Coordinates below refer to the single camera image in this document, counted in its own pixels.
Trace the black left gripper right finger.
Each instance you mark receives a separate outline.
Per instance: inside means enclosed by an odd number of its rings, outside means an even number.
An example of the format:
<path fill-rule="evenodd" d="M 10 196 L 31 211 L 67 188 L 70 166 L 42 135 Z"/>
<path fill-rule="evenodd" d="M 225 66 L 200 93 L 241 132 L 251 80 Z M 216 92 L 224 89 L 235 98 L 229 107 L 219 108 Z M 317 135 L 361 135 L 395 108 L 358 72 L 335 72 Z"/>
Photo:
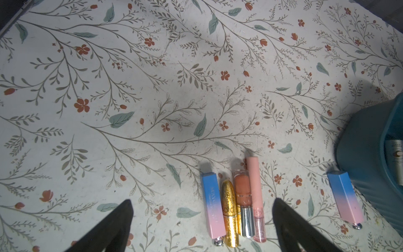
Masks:
<path fill-rule="evenodd" d="M 274 201 L 272 216 L 283 252 L 299 252 L 300 246 L 307 252 L 340 251 L 280 198 Z"/>

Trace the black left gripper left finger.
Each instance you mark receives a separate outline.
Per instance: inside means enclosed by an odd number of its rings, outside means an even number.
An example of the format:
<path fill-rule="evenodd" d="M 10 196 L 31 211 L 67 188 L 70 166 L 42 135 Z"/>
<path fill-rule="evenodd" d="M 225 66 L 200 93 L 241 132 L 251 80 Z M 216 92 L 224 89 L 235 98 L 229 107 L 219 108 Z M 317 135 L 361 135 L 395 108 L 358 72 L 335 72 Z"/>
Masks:
<path fill-rule="evenodd" d="M 131 200 L 126 199 L 67 252 L 123 252 L 133 219 Z"/>

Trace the pink lip gloss tube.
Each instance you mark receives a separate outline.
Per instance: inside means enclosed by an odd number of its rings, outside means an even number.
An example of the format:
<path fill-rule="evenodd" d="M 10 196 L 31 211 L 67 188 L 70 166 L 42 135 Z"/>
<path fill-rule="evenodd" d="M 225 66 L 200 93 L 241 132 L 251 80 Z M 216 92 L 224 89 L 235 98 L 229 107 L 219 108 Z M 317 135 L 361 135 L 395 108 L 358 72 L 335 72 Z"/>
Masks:
<path fill-rule="evenodd" d="M 254 240 L 258 243 L 265 243 L 267 241 L 266 226 L 264 221 L 259 160 L 257 157 L 251 156 L 247 158 L 247 169 L 250 177 L 251 196 L 253 200 Z"/>

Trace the silver lipstick tube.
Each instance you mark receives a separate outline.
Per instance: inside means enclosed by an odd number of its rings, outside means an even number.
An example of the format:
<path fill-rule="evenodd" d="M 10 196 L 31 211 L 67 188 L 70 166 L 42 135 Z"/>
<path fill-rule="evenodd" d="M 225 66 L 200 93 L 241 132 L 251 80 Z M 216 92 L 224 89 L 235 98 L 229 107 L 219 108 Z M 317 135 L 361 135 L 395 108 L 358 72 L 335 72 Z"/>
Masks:
<path fill-rule="evenodd" d="M 386 140 L 385 156 L 387 165 L 398 185 L 403 185 L 403 141 Z"/>

